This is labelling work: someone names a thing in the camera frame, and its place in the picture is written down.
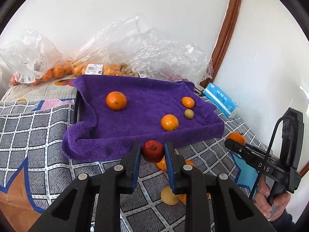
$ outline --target tissue box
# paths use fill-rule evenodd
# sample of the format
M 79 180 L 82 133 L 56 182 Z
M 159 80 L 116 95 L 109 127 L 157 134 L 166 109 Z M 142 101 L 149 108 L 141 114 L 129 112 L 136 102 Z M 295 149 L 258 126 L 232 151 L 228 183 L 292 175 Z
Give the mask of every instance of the tissue box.
M 228 118 L 232 118 L 237 114 L 239 106 L 218 86 L 209 83 L 203 94 Z

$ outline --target bed sheet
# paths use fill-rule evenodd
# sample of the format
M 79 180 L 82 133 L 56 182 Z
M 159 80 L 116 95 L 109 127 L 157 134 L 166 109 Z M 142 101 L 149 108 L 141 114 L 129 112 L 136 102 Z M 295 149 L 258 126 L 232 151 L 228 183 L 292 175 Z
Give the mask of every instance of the bed sheet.
M 48 83 L 42 83 L 37 86 L 20 84 L 12 86 L 7 90 L 0 102 L 13 102 L 23 99 L 25 101 L 38 101 L 62 98 L 75 98 L 76 89 L 61 82 L 67 79 L 74 79 L 73 75 L 68 75 L 63 79 L 53 80 Z
M 60 147 L 64 132 L 73 123 L 74 106 L 64 104 L 39 111 L 31 111 L 31 107 L 26 107 L 23 113 L 12 114 L 16 107 L 20 107 L 19 103 L 6 106 L 0 103 L 3 109 L 11 107 L 11 114 L 0 115 L 0 209 L 16 232 L 26 232 L 80 173 L 90 176 L 104 173 L 119 164 L 120 160 L 81 163 L 66 159 Z M 175 149 L 175 152 L 191 160 L 203 173 L 226 173 L 235 181 L 245 170 L 241 163 L 235 161 L 233 153 L 225 148 L 225 138 L 231 132 L 239 131 L 247 142 L 262 149 L 265 147 L 240 117 L 228 119 L 219 109 L 216 113 L 225 122 L 222 138 L 191 144 Z M 169 206 L 160 199 L 161 190 L 167 185 L 166 172 L 142 158 L 134 194 L 121 195 L 123 232 L 184 231 L 183 203 Z M 249 194 L 248 187 L 242 185 L 241 188 Z M 95 230 L 96 202 L 91 231 Z M 214 231 L 211 205 L 209 209 Z

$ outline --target human hand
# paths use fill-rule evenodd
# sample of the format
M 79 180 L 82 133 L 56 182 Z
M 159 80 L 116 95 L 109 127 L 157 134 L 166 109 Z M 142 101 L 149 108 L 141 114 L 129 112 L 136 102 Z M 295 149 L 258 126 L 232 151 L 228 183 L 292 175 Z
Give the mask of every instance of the human hand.
M 269 190 L 268 185 L 265 182 L 265 176 L 263 176 L 260 179 L 258 192 L 255 194 L 253 203 L 260 210 L 260 212 L 266 217 L 266 219 L 269 219 L 270 212 L 271 212 L 271 206 L 266 200 L 269 194 L 270 194 L 270 190 Z M 277 198 L 275 198 L 273 203 L 278 208 L 275 211 L 275 213 L 272 215 L 270 219 L 271 222 L 275 221 L 282 215 L 290 199 L 291 199 L 291 195 L 287 192 L 282 193 Z

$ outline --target barcode label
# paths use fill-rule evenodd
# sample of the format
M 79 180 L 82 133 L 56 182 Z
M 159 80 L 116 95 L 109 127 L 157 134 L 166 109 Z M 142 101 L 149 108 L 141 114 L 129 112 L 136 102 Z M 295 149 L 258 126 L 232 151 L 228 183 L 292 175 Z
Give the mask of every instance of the barcode label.
M 103 65 L 88 64 L 85 75 L 102 75 Z
M 148 74 L 146 71 L 144 70 L 140 70 L 139 72 L 137 72 L 140 78 L 149 78 Z
M 30 83 L 33 83 L 33 82 L 36 81 L 35 78 L 27 77 L 27 76 L 25 76 L 25 75 L 22 75 L 22 78 L 24 79 L 24 82 L 25 82 L 26 84 L 30 84 Z

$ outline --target apple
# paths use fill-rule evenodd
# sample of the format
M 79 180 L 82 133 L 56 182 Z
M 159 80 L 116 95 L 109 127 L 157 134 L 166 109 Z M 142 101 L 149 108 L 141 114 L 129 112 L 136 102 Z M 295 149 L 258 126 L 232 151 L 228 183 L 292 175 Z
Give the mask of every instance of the apple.
M 159 163 L 164 157 L 164 146 L 155 140 L 149 140 L 142 146 L 144 160 Z

